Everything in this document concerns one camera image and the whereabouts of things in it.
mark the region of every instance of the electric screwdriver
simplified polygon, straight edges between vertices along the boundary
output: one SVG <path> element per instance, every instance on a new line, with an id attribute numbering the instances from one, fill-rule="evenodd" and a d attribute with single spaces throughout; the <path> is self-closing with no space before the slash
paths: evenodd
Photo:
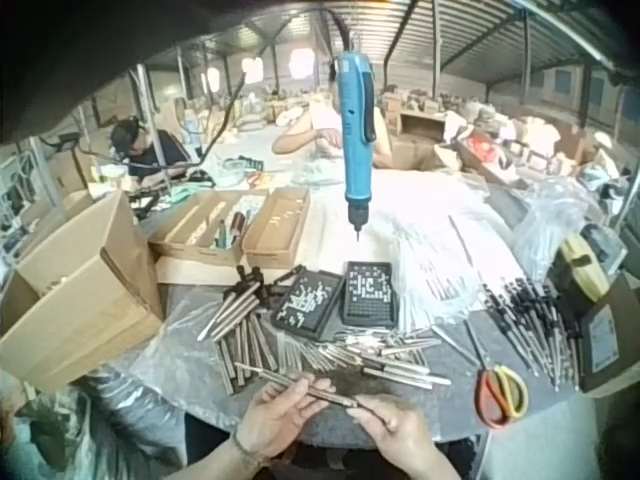
<path id="1" fill-rule="evenodd" d="M 360 52 L 346 51 L 336 58 L 338 92 L 342 116 L 345 183 L 349 223 L 358 240 L 369 221 L 375 93 L 371 63 Z"/>

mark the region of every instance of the black power cord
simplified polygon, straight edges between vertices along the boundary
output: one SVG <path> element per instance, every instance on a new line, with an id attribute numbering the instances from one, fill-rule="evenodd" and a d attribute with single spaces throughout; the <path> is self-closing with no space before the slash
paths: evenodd
<path id="1" fill-rule="evenodd" d="M 333 22 L 336 25 L 336 28 L 338 29 L 338 33 L 340 34 L 340 38 L 342 40 L 342 48 L 343 50 L 349 50 L 350 46 L 351 46 L 351 40 L 349 38 L 349 29 L 347 27 L 347 24 L 345 23 L 345 21 L 342 19 L 342 17 L 340 17 L 340 15 L 338 15 L 335 11 L 333 11 L 331 8 L 325 7 L 325 6 L 317 6 L 317 7 L 309 7 L 309 8 L 305 8 L 299 12 L 297 12 L 294 15 L 291 15 L 287 20 L 285 20 L 280 27 L 278 28 L 278 30 L 271 36 L 271 39 L 265 43 L 260 50 L 258 50 L 258 53 L 256 54 L 256 57 L 262 57 L 262 55 L 264 55 L 264 52 L 267 51 L 268 48 L 271 47 L 271 45 L 275 44 L 276 39 L 278 38 L 278 36 L 282 33 L 282 31 L 287 28 L 287 26 L 289 25 L 289 23 L 291 23 L 291 21 L 301 15 L 304 15 L 306 13 L 310 13 L 310 12 L 326 12 L 329 14 L 329 16 L 331 17 L 331 19 L 333 20 Z M 198 162 L 193 162 L 193 163 L 179 163 L 179 164 L 175 164 L 175 165 L 147 165 L 147 164 L 142 164 L 142 163 L 133 163 L 133 162 L 129 162 L 127 163 L 127 165 L 131 165 L 131 166 L 135 166 L 135 167 L 139 167 L 139 168 L 149 168 L 149 169 L 160 169 L 160 170 L 169 170 L 169 169 L 173 169 L 173 168 L 179 168 L 179 167 L 199 167 L 201 166 L 205 159 L 207 158 L 207 155 L 209 155 L 209 153 L 211 152 L 211 149 L 213 148 L 213 146 L 215 145 L 215 143 L 218 141 L 218 139 L 222 136 L 222 134 L 224 133 L 224 131 L 227 128 L 227 125 L 229 124 L 229 119 L 231 118 L 231 111 L 233 110 L 233 105 L 236 102 L 238 95 L 240 95 L 240 91 L 242 90 L 242 88 L 245 85 L 245 79 L 246 79 L 247 74 L 243 73 L 242 76 L 240 77 L 240 81 L 238 82 L 238 84 L 236 85 L 236 88 L 233 91 L 233 94 L 231 95 L 231 99 L 229 101 L 229 105 L 227 105 L 227 108 L 225 110 L 224 113 L 224 118 L 222 120 L 222 125 L 220 126 L 220 128 L 218 129 L 217 133 L 214 135 L 214 137 L 211 139 L 211 141 L 209 142 L 209 144 L 207 145 L 206 150 L 203 152 L 202 157 L 200 158 L 200 161 Z M 212 109 L 209 109 L 209 117 L 211 116 L 211 112 Z M 80 122 L 78 121 L 78 119 L 75 117 L 75 115 L 71 115 L 74 119 L 74 121 L 76 122 L 76 125 L 78 125 L 78 130 L 81 130 L 80 128 Z M 84 150 L 83 148 L 81 148 L 80 146 L 80 142 L 78 142 L 74 149 L 77 148 L 80 152 L 84 153 L 85 155 L 92 155 L 94 157 L 98 157 L 104 160 L 107 160 L 108 162 L 111 163 L 116 163 L 116 164 L 122 164 L 123 162 L 119 159 L 110 157 L 108 155 L 104 155 L 98 152 L 92 152 L 89 150 Z"/>

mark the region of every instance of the woman in white shirt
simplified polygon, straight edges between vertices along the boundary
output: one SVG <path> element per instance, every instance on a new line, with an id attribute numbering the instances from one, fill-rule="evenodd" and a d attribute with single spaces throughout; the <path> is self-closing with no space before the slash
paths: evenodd
<path id="1" fill-rule="evenodd" d="M 333 62 L 329 70 L 329 89 L 332 106 L 314 104 L 304 112 L 298 121 L 286 133 L 280 135 L 271 149 L 276 155 L 296 152 L 311 142 L 316 142 L 323 156 L 330 158 L 343 157 L 342 151 L 342 119 L 340 117 L 340 101 L 336 84 L 336 69 Z M 376 168 L 392 168 L 389 134 L 379 108 L 375 108 L 374 122 L 376 141 L 373 144 L 373 166 Z"/>

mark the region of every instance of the orange scissors handle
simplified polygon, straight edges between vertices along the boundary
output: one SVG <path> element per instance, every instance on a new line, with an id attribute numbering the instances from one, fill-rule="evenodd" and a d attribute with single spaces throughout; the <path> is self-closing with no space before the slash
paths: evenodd
<path id="1" fill-rule="evenodd" d="M 491 403 L 498 407 L 500 417 L 497 419 L 491 418 L 489 412 Z M 504 428 L 511 422 L 507 400 L 502 395 L 499 387 L 496 387 L 491 381 L 490 370 L 483 370 L 480 374 L 476 389 L 476 410 L 480 420 L 490 428 Z"/>

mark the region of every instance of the worker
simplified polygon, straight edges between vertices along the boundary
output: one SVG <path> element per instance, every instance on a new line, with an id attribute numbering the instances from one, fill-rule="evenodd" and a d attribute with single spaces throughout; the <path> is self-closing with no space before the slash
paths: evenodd
<path id="1" fill-rule="evenodd" d="M 331 158 L 342 157 L 342 119 L 340 117 L 340 101 L 338 85 L 336 83 L 336 66 L 331 62 L 329 67 L 329 89 L 331 92 L 331 106 L 312 103 L 298 119 L 298 121 L 280 135 L 273 146 L 273 153 L 286 155 L 294 153 L 316 142 L 320 155 Z M 376 141 L 373 144 L 373 166 L 376 168 L 393 168 L 389 134 L 378 107 L 374 109 L 374 126 Z"/>
<path id="2" fill-rule="evenodd" d="M 173 136 L 165 130 L 158 130 L 158 138 L 164 152 L 170 177 L 179 177 L 186 173 L 186 167 L 179 164 L 189 162 L 189 154 Z M 151 136 L 140 125 L 137 118 L 120 120 L 111 130 L 111 145 L 120 159 L 129 159 L 129 163 L 143 165 L 160 165 Z M 164 179 L 160 168 L 145 168 L 136 165 L 128 166 L 129 176 L 136 187 L 151 187 Z"/>
<path id="3" fill-rule="evenodd" d="M 267 384 L 253 397 L 231 438 L 204 459 L 172 475 L 170 480 L 254 478 L 272 458 L 288 449 L 313 416 L 329 405 L 307 396 L 309 386 L 335 391 L 329 379 L 316 380 L 310 373 L 301 374 L 286 390 Z M 413 480 L 460 479 L 431 440 L 419 412 L 393 397 L 361 395 L 356 399 L 361 407 L 348 409 L 347 413 L 371 436 L 386 460 Z M 300 476 L 300 470 L 296 472 L 297 476 L 287 478 L 319 478 L 311 474 Z"/>

